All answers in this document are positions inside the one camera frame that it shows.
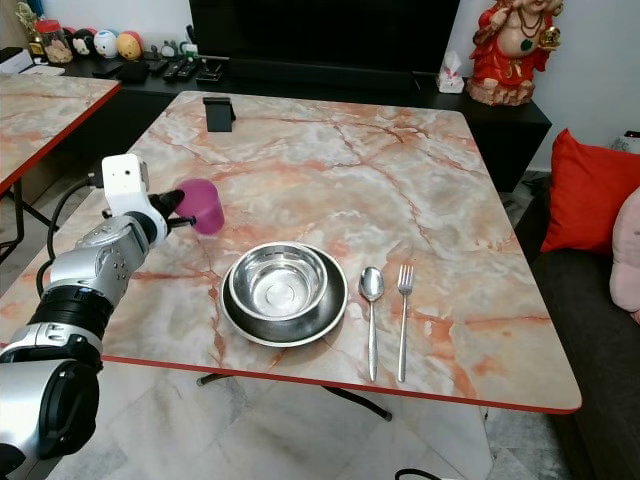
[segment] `red cushion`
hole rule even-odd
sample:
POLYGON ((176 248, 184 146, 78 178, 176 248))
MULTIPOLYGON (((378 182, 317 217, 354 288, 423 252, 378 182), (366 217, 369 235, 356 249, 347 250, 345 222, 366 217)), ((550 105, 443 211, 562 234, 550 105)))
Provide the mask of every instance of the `red cushion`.
POLYGON ((578 143, 564 130, 553 144, 551 222, 542 252, 611 255, 620 207, 640 186, 640 155, 578 143))

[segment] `television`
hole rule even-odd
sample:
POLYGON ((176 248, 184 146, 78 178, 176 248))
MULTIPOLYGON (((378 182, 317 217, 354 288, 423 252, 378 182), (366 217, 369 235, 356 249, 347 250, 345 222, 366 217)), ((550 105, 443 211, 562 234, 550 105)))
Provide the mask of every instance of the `television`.
POLYGON ((201 55, 435 73, 459 0, 190 0, 201 55))

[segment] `black cable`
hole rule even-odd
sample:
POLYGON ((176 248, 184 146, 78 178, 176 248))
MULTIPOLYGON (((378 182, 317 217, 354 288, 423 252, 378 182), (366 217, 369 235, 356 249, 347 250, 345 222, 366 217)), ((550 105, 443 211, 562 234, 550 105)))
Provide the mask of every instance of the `black cable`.
POLYGON ((42 287, 42 278, 44 277, 44 272, 47 271, 47 268, 51 266, 53 261, 56 259, 56 253, 53 249, 53 234, 55 233, 55 225, 58 223, 58 218, 60 217, 60 212, 62 212, 62 208, 64 204, 69 200, 69 197, 80 190, 82 187, 87 187, 92 185, 91 178, 85 178, 80 182, 73 185, 69 190, 65 192, 64 195, 58 201, 58 205, 56 205, 56 209, 53 211, 53 215, 51 217, 51 223, 49 224, 49 228, 47 230, 47 253, 49 254, 49 260, 44 262, 40 268, 38 269, 38 273, 36 274, 36 288, 38 290, 38 296, 42 296, 43 287, 42 287))
POLYGON ((428 478, 429 480, 442 480, 440 477, 436 477, 431 473, 427 473, 424 470, 418 470, 417 468, 403 468, 396 472, 395 480, 400 480, 400 477, 404 475, 418 475, 422 478, 428 478))

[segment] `pink cup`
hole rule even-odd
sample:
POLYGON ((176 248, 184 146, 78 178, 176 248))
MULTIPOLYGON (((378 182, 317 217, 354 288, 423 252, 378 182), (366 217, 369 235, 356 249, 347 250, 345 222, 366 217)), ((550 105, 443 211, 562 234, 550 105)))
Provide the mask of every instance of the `pink cup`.
POLYGON ((224 225, 224 213, 218 189, 204 178, 185 180, 176 188, 184 192, 184 200, 176 213, 181 217, 196 217, 193 228, 203 235, 214 235, 224 225))

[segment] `marble table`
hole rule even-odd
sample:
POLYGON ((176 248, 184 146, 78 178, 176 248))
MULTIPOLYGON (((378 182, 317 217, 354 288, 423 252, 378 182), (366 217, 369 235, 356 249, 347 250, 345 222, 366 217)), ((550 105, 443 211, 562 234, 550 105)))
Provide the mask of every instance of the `marble table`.
MULTIPOLYGON (((132 277, 105 360, 270 378, 475 405, 570 413, 575 378, 464 117, 456 112, 231 95, 232 133, 207 133, 203 93, 183 92, 130 150, 151 191, 213 181, 227 223, 177 229, 132 277), (293 240, 342 265, 341 324, 313 344, 250 343, 223 318, 220 281, 251 247, 293 240), (415 267, 407 381, 395 379, 399 266, 415 267), (387 281, 377 304, 380 362, 368 379, 364 266, 387 281)), ((100 223, 93 192, 56 236, 63 251, 100 223)), ((45 252, 0 299, 0 340, 34 312, 45 252)))
POLYGON ((0 193, 119 89, 114 80, 0 75, 0 193))

